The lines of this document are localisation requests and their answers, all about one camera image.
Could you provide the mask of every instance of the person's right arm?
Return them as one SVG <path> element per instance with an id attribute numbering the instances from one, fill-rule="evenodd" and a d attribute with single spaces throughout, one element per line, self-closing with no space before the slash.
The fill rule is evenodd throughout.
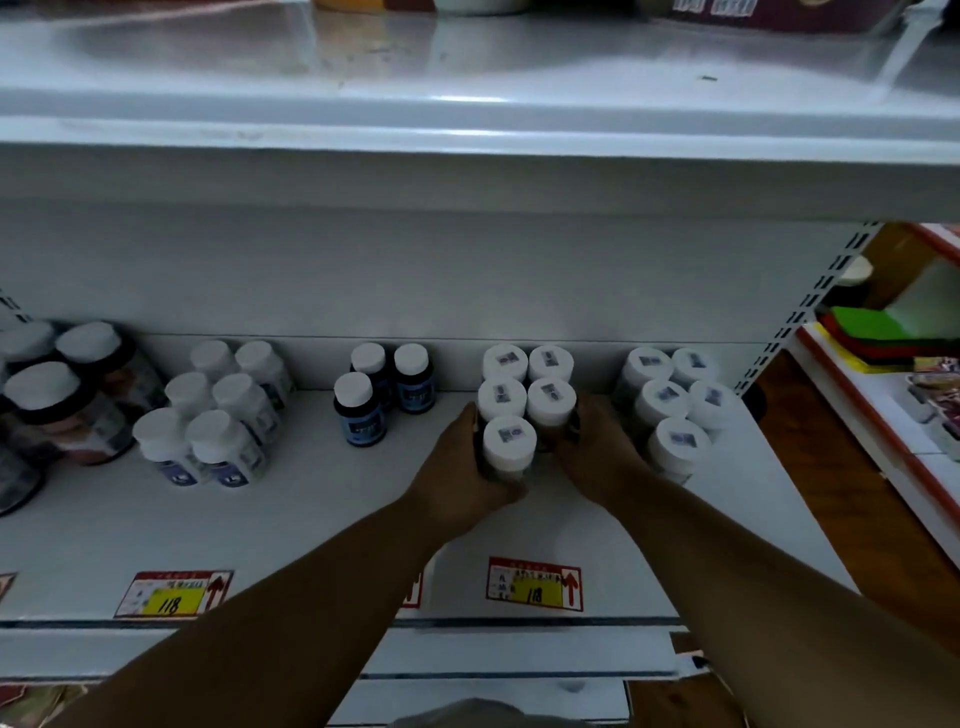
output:
<path id="1" fill-rule="evenodd" d="M 960 726 L 960 659 L 656 476 L 597 399 L 578 411 L 564 471 L 630 533 L 762 728 Z"/>

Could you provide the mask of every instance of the person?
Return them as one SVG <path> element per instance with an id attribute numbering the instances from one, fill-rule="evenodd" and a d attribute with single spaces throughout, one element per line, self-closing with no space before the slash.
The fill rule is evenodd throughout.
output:
<path id="1" fill-rule="evenodd" d="M 581 397 L 578 412 L 579 440 L 555 445 L 564 472 L 630 533 L 759 725 L 960 725 L 960 660 L 657 477 L 597 398 Z M 157 644 L 55 728 L 325 725 L 430 557 L 523 496 L 477 471 L 474 418 L 470 405 L 397 501 Z M 397 725 L 528 723 L 554 724 L 469 702 Z"/>

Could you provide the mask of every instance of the white cap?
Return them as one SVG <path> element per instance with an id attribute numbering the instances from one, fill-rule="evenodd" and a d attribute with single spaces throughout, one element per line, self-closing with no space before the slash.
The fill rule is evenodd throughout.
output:
<path id="1" fill-rule="evenodd" d="M 240 369 L 247 373 L 265 369 L 274 359 L 279 359 L 269 341 L 248 341 L 237 350 L 234 358 Z"/>
<path id="2" fill-rule="evenodd" d="M 663 420 L 650 436 L 647 448 L 661 468 L 690 475 L 710 452 L 707 434 L 690 420 L 671 417 Z"/>
<path id="3" fill-rule="evenodd" d="M 20 409 L 52 407 L 80 387 L 80 378 L 62 361 L 45 361 L 18 372 L 7 380 L 3 393 Z"/>
<path id="4" fill-rule="evenodd" d="M 120 344 L 120 334 L 106 321 L 82 324 L 57 337 L 57 351 L 78 364 L 105 359 L 117 351 Z"/>
<path id="5" fill-rule="evenodd" d="M 361 407 L 373 396 L 373 383 L 363 372 L 349 372 L 337 377 L 333 396 L 344 407 Z"/>
<path id="6" fill-rule="evenodd" d="M 874 264 L 863 255 L 858 255 L 853 259 L 850 267 L 841 274 L 836 284 L 840 286 L 860 285 L 860 283 L 867 282 L 873 274 Z"/>
<path id="7" fill-rule="evenodd" d="M 204 341 L 195 346 L 190 352 L 190 363 L 194 369 L 203 372 L 213 381 L 240 369 L 230 353 L 230 347 L 219 339 Z"/>
<path id="8" fill-rule="evenodd" d="M 634 402 L 634 412 L 645 425 L 656 427 L 668 417 L 684 418 L 690 411 L 690 395 L 669 379 L 648 381 Z"/>
<path id="9" fill-rule="evenodd" d="M 534 461 L 537 431 L 517 415 L 494 417 L 483 431 L 483 454 L 503 473 L 520 473 Z"/>
<path id="10" fill-rule="evenodd" d="M 140 447 L 157 446 L 160 449 L 174 449 L 183 444 L 186 425 L 180 412 L 171 407 L 161 407 L 148 412 L 133 425 L 133 437 Z"/>
<path id="11" fill-rule="evenodd" d="M 205 463 L 229 461 L 251 439 L 247 430 L 222 409 L 211 409 L 186 427 L 193 453 Z"/>
<path id="12" fill-rule="evenodd" d="M 530 352 L 530 378 L 543 379 L 545 376 L 555 376 L 563 381 L 570 381 L 573 374 L 573 355 L 566 349 L 555 347 L 553 344 L 537 347 Z"/>
<path id="13" fill-rule="evenodd" d="M 736 395 L 715 381 L 695 381 L 690 385 L 690 421 L 705 430 L 724 429 L 733 417 Z"/>
<path id="14" fill-rule="evenodd" d="M 477 409 L 487 422 L 503 415 L 523 417 L 527 409 L 527 390 L 511 376 L 491 377 L 477 391 Z"/>
<path id="15" fill-rule="evenodd" d="M 253 381 L 252 376 L 244 373 L 227 375 L 210 390 L 217 405 L 226 410 L 233 407 L 246 409 L 256 406 L 260 399 L 258 393 L 263 394 L 260 385 Z"/>
<path id="16" fill-rule="evenodd" d="M 396 370 L 405 376 L 418 375 L 429 363 L 430 355 L 423 344 L 404 344 L 394 352 Z"/>
<path id="17" fill-rule="evenodd" d="M 527 414 L 544 427 L 565 425 L 577 405 L 573 387 L 555 376 L 545 376 L 527 390 Z"/>
<path id="18" fill-rule="evenodd" d="M 652 347 L 637 347 L 627 354 L 623 363 L 623 378 L 636 389 L 653 379 L 669 379 L 673 376 L 673 361 Z"/>
<path id="19" fill-rule="evenodd" d="M 517 381 L 527 378 L 527 354 L 513 344 L 494 344 L 483 354 L 483 379 L 509 376 Z"/>
<path id="20" fill-rule="evenodd" d="M 187 420 L 217 406 L 210 394 L 210 380 L 203 372 L 175 376 L 167 382 L 163 391 L 174 408 Z"/>
<path id="21" fill-rule="evenodd" d="M 57 333 L 48 321 L 32 321 L 0 333 L 0 354 L 7 361 L 30 361 L 54 350 Z"/>
<path id="22" fill-rule="evenodd" d="M 688 389 L 700 379 L 714 381 L 720 375 L 720 368 L 712 358 L 696 349 L 684 347 L 673 352 L 673 380 Z"/>
<path id="23" fill-rule="evenodd" d="M 379 344 L 368 341 L 350 352 L 350 364 L 357 372 L 375 375 L 387 363 L 387 353 Z"/>

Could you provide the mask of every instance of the person's left arm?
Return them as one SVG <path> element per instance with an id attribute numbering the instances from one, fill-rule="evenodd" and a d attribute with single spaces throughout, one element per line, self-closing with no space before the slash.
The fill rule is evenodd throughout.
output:
<path id="1" fill-rule="evenodd" d="M 326 725 L 430 557 L 521 495 L 477 472 L 473 416 L 399 500 L 144 653 L 54 728 Z"/>

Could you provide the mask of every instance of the bottle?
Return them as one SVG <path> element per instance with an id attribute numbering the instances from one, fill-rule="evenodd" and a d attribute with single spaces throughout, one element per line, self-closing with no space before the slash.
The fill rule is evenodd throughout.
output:
<path id="1" fill-rule="evenodd" d="M 133 425 L 140 453 L 174 485 L 196 485 L 210 478 L 209 468 L 186 441 L 186 425 L 171 407 L 148 412 Z"/>
<path id="2" fill-rule="evenodd" d="M 0 445 L 0 516 L 26 504 L 43 487 L 43 473 Z"/>
<path id="3" fill-rule="evenodd" d="M 60 361 L 57 331 L 48 321 L 32 321 L 0 333 L 0 356 L 11 374 L 45 361 Z"/>
<path id="4" fill-rule="evenodd" d="M 523 417 L 527 409 L 527 390 L 511 376 L 487 379 L 477 391 L 477 411 L 480 413 L 480 428 L 504 415 Z"/>
<path id="5" fill-rule="evenodd" d="M 611 402 L 622 415 L 629 414 L 643 385 L 653 379 L 673 376 L 673 361 L 659 349 L 637 347 L 627 354 L 620 376 L 613 387 Z"/>
<path id="6" fill-rule="evenodd" d="M 387 353 L 374 342 L 361 344 L 350 352 L 350 370 L 370 378 L 377 401 L 384 412 L 394 407 L 394 377 L 387 366 Z"/>
<path id="7" fill-rule="evenodd" d="M 483 379 L 508 376 L 517 381 L 527 378 L 526 352 L 513 344 L 494 344 L 483 354 Z"/>
<path id="8" fill-rule="evenodd" d="M 553 344 L 537 347 L 530 352 L 528 372 L 531 379 L 555 376 L 557 379 L 570 381 L 573 374 L 573 356 L 566 349 Z"/>
<path id="9" fill-rule="evenodd" d="M 237 364 L 240 371 L 253 377 L 253 381 L 263 387 L 270 404 L 279 412 L 290 401 L 294 391 L 294 382 L 287 372 L 283 359 L 266 341 L 250 341 L 237 350 Z"/>
<path id="10" fill-rule="evenodd" d="M 696 349 L 677 349 L 670 358 L 673 361 L 673 376 L 670 378 L 684 389 L 689 389 L 695 381 L 715 381 L 720 376 L 720 368 L 713 359 Z"/>
<path id="11" fill-rule="evenodd" d="M 537 431 L 517 415 L 501 415 L 483 431 L 483 455 L 499 480 L 522 480 L 537 451 Z"/>
<path id="12" fill-rule="evenodd" d="M 198 344 L 190 351 L 190 364 L 198 372 L 203 372 L 214 384 L 227 375 L 240 371 L 230 347 L 219 339 L 210 339 Z"/>
<path id="13" fill-rule="evenodd" d="M 710 452 L 707 434 L 690 420 L 668 417 L 657 425 L 644 451 L 647 463 L 668 480 L 683 485 Z"/>
<path id="14" fill-rule="evenodd" d="M 333 384 L 333 408 L 340 416 L 340 428 L 351 445 L 368 448 L 387 434 L 387 420 L 373 383 L 363 372 L 339 376 Z"/>
<path id="15" fill-rule="evenodd" d="M 109 462 L 133 444 L 130 424 L 117 406 L 61 361 L 35 364 L 11 376 L 4 394 L 23 422 L 39 426 L 81 465 Z"/>
<path id="16" fill-rule="evenodd" d="M 186 439 L 197 459 L 228 488 L 255 483 L 267 467 L 267 456 L 247 429 L 222 409 L 195 418 L 186 426 Z"/>
<path id="17" fill-rule="evenodd" d="M 568 383 L 553 376 L 538 379 L 527 390 L 527 419 L 537 429 L 540 449 L 549 449 L 564 435 L 570 413 L 577 405 L 577 393 Z"/>
<path id="18" fill-rule="evenodd" d="M 217 406 L 234 420 L 239 420 L 260 447 L 274 440 L 280 418 L 266 392 L 252 376 L 243 373 L 227 375 L 213 385 L 212 393 Z"/>
<path id="19" fill-rule="evenodd" d="M 10 378 L 6 365 L 0 361 L 0 391 Z M 46 433 L 36 425 L 27 425 L 16 414 L 16 405 L 0 395 L 0 440 L 27 465 L 45 470 L 63 457 L 60 449 L 50 442 Z"/>
<path id="20" fill-rule="evenodd" d="M 180 412 L 184 422 L 190 422 L 198 415 L 217 408 L 210 394 L 210 380 L 203 372 L 187 372 L 175 376 L 167 382 L 163 390 L 170 406 Z"/>
<path id="21" fill-rule="evenodd" d="M 663 420 L 682 420 L 689 411 L 690 395 L 682 386 L 668 379 L 648 381 L 636 396 L 629 427 L 631 439 L 642 446 Z"/>
<path id="22" fill-rule="evenodd" d="M 91 379 L 131 422 L 166 402 L 163 383 L 133 340 L 104 321 L 73 327 L 57 337 L 57 351 Z"/>
<path id="23" fill-rule="evenodd" d="M 730 426 L 736 395 L 729 387 L 715 381 L 695 381 L 690 385 L 690 414 L 687 418 L 699 425 L 712 442 Z"/>
<path id="24" fill-rule="evenodd" d="M 411 415 L 426 412 L 437 400 L 433 363 L 422 344 L 404 344 L 394 352 L 396 398 L 400 409 Z"/>

